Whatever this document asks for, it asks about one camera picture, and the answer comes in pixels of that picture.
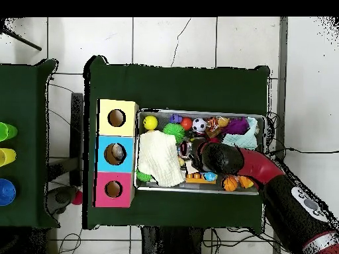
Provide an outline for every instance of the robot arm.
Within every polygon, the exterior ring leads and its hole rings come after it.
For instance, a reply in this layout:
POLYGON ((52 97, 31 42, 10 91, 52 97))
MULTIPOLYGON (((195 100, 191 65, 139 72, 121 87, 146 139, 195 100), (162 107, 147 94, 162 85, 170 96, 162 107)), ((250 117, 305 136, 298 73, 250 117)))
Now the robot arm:
POLYGON ((339 235, 320 206, 264 154, 194 140, 191 156, 200 171, 250 177, 266 216, 284 247, 294 254, 339 254, 339 235))

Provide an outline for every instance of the box hole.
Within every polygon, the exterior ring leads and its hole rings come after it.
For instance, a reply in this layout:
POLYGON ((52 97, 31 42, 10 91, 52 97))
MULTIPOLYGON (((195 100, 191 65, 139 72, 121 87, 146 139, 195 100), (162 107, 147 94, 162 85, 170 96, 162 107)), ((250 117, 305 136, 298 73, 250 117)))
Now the box hole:
POLYGON ((120 165, 126 158, 126 150, 119 143, 109 144, 104 152, 105 160, 111 165, 120 165))
POLYGON ((120 109, 112 110, 108 115, 108 121, 111 126, 119 127, 126 122, 126 115, 120 109))
POLYGON ((105 185, 105 193, 111 198, 117 198, 122 193, 122 185, 118 181, 109 181, 105 185))

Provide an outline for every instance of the pink box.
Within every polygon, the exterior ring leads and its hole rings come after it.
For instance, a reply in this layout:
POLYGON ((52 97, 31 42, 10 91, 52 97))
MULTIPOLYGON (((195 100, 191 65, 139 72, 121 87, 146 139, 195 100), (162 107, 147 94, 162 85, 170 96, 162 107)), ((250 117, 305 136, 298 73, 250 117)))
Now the pink box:
POLYGON ((95 187, 94 207, 102 208, 129 208, 134 196, 132 186, 132 173, 97 173, 97 186, 95 187), (117 181, 122 186, 120 196, 112 198, 105 192, 105 186, 110 181, 117 181))

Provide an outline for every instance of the green spiky ball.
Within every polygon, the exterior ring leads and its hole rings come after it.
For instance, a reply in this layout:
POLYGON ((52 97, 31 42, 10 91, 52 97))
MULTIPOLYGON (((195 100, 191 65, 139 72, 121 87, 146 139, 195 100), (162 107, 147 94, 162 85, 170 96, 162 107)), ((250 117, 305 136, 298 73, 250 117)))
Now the green spiky ball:
POLYGON ((174 136, 177 143, 182 142, 185 135, 185 130, 180 124, 166 124, 162 132, 174 136))
POLYGON ((142 173, 139 170, 136 170, 136 178, 139 179, 140 181, 148 182, 152 179, 152 176, 142 173))

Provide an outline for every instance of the blue cup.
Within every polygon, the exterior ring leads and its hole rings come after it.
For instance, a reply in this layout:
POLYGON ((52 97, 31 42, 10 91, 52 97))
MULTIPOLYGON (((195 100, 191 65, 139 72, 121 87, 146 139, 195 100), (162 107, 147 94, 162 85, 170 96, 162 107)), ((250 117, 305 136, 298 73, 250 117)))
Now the blue cup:
POLYGON ((6 206, 15 198, 15 187, 12 182, 6 179, 0 179, 0 206, 6 206))

